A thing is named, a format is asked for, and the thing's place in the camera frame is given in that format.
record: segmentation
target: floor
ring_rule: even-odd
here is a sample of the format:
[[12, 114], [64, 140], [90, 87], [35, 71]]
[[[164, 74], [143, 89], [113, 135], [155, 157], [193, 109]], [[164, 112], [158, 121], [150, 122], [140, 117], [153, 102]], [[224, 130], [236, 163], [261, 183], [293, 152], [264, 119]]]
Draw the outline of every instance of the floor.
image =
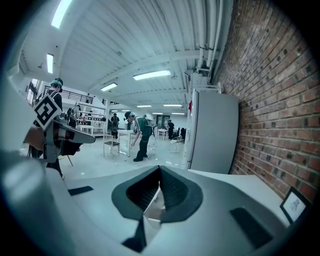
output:
[[179, 144], [179, 153], [176, 146], [171, 144], [167, 138], [157, 140], [151, 137], [147, 147], [148, 158], [141, 162], [133, 162], [139, 151], [139, 141], [130, 150], [130, 157], [127, 157], [127, 136], [120, 137], [120, 156], [117, 147], [113, 148], [113, 156], [110, 154], [110, 146], [105, 145], [105, 157], [103, 152], [103, 139], [97, 138], [93, 144], [83, 144], [80, 152], [71, 155], [73, 163], [71, 166], [67, 157], [60, 160], [60, 167], [65, 180], [78, 180], [108, 176], [123, 172], [129, 172], [145, 166], [166, 165], [181, 168], [184, 144]]

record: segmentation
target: picture frame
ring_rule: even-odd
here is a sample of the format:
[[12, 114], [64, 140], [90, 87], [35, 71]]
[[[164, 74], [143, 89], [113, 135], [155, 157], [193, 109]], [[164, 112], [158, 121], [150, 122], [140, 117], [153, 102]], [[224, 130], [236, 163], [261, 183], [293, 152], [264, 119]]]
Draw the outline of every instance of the picture frame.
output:
[[311, 203], [293, 186], [280, 205], [290, 224], [303, 216], [310, 207]]

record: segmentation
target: green t-shirt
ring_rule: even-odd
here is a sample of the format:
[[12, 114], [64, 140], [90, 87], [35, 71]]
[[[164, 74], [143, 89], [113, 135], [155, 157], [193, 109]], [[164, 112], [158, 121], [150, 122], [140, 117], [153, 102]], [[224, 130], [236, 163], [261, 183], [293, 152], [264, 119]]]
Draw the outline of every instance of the green t-shirt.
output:
[[150, 136], [151, 128], [148, 126], [148, 121], [144, 117], [135, 118], [136, 129], [142, 133], [142, 136]]

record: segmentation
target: pipe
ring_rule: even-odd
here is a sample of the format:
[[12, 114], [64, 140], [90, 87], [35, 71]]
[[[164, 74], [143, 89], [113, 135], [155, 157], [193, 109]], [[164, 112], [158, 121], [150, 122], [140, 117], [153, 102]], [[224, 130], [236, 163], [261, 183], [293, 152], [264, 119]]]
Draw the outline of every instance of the pipe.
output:
[[217, 44], [218, 44], [219, 36], [220, 36], [221, 22], [222, 22], [223, 3], [224, 3], [224, 0], [219, 0], [219, 18], [218, 18], [218, 27], [217, 27], [217, 32], [216, 32], [216, 37], [215, 37], [215, 42], [214, 42], [214, 48], [213, 48], [213, 54], [212, 54], [212, 60], [211, 60], [211, 64], [210, 64], [210, 71], [212, 70], [213, 65], [214, 65], [215, 55], [216, 55], [216, 51], [217, 51]]
[[204, 20], [203, 0], [195, 1], [195, 11], [196, 11], [196, 17], [198, 20], [199, 47], [200, 47], [200, 56], [199, 56], [199, 60], [196, 68], [200, 69], [204, 62], [204, 52], [205, 52], [205, 20]]
[[214, 43], [216, 39], [217, 30], [217, 0], [209, 0], [210, 4], [210, 40], [209, 40], [209, 52], [208, 59], [206, 60], [206, 66], [210, 67], [212, 55], [214, 53]]

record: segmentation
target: ceiling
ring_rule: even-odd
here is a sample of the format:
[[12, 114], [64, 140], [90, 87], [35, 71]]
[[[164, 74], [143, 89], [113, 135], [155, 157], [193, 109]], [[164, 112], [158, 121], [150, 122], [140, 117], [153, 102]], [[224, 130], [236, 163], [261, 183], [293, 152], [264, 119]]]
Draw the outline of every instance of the ceiling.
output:
[[[51, 21], [59, 2], [48, 1], [29, 30], [22, 49], [28, 76], [48, 82], [60, 77], [67, 87], [127, 106], [152, 105], [152, 112], [165, 111], [163, 104], [182, 104], [179, 110], [187, 111], [184, 73], [196, 70], [200, 56], [195, 0], [72, 0], [57, 29]], [[202, 2], [208, 43], [209, 0]], [[232, 2], [223, 1], [214, 66], [227, 39]], [[53, 74], [47, 72], [47, 53], [54, 55]], [[171, 76], [133, 79], [163, 69]], [[111, 83], [118, 86], [100, 90]]]

